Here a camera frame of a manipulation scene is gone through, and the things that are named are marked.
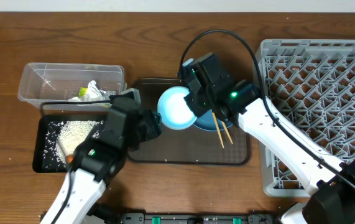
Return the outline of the light blue bowl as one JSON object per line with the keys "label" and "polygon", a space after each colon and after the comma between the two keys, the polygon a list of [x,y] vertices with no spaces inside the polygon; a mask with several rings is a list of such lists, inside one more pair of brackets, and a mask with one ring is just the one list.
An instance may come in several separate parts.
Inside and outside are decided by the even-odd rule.
{"label": "light blue bowl", "polygon": [[185,97],[188,88],[174,86],[165,90],[157,103],[157,112],[162,117],[162,124],[173,130],[183,130],[194,124],[197,117],[189,109]]}

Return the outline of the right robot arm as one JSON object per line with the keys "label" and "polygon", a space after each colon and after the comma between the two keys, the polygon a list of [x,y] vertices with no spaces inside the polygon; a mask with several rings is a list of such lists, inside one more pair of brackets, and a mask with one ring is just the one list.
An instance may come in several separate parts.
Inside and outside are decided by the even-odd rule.
{"label": "right robot arm", "polygon": [[253,82],[237,82],[215,54],[181,62],[178,76],[189,89],[195,114],[211,110],[270,149],[310,196],[280,216],[280,223],[355,223],[355,161],[345,164],[303,134]]}

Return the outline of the green snack wrapper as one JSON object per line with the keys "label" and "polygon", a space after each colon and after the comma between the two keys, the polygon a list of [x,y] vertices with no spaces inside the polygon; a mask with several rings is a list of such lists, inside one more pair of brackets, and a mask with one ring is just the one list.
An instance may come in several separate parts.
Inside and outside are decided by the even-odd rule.
{"label": "green snack wrapper", "polygon": [[80,88],[80,91],[79,91],[79,94],[78,94],[78,97],[81,98],[82,96],[84,96],[87,92],[87,88]]}

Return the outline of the orange carrot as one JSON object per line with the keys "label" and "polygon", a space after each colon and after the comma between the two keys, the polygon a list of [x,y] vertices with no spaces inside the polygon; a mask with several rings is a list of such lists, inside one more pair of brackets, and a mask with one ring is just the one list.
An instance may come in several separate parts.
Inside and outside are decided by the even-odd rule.
{"label": "orange carrot", "polygon": [[68,156],[66,157],[66,160],[67,160],[67,162],[70,164],[70,163],[72,162],[72,160],[73,160],[73,156],[72,156],[72,155],[68,155]]}

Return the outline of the white napkin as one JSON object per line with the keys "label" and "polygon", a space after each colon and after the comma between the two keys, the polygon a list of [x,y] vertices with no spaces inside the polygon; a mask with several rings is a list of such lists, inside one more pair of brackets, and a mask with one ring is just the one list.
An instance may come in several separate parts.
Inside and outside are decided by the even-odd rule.
{"label": "white napkin", "polygon": [[87,92],[81,98],[78,97],[78,94],[70,99],[69,102],[88,102],[88,101],[103,101],[108,100],[111,95],[116,95],[116,91],[114,90],[102,90],[98,88],[97,82],[92,80],[88,83]]}

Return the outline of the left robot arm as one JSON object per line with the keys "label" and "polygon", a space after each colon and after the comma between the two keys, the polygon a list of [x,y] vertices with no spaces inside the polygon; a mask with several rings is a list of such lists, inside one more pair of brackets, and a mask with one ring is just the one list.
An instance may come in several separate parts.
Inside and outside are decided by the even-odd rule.
{"label": "left robot arm", "polygon": [[42,223],[81,223],[124,167],[128,152],[161,135],[158,112],[144,109],[139,101],[126,96],[108,102],[111,106],[104,125],[95,129],[99,136],[94,138],[90,132],[66,161],[62,188]]}

